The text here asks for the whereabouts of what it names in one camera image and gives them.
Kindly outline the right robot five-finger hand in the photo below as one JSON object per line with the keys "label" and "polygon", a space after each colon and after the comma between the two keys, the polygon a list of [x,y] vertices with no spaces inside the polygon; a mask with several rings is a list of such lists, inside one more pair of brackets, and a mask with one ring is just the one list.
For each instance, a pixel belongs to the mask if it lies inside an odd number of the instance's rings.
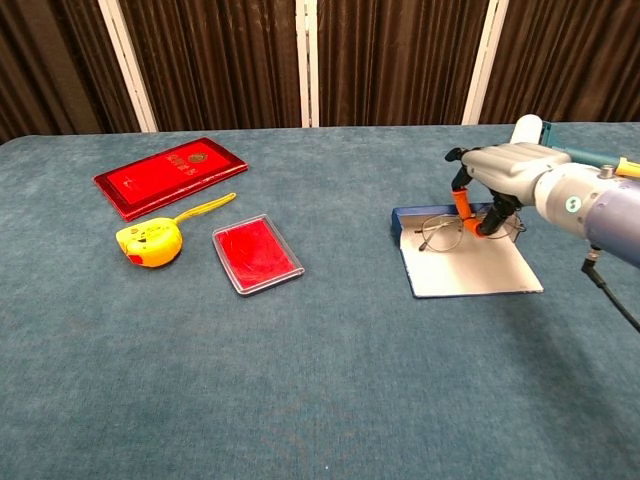
{"label": "right robot five-finger hand", "polygon": [[[570,162],[568,154],[534,143],[503,143],[464,149],[455,147],[447,162],[458,161],[460,169],[451,191],[463,226],[477,237],[495,234],[506,220],[525,206],[536,206],[535,194],[544,175]],[[476,180],[492,194],[493,203],[483,219],[472,213],[467,185]]]}

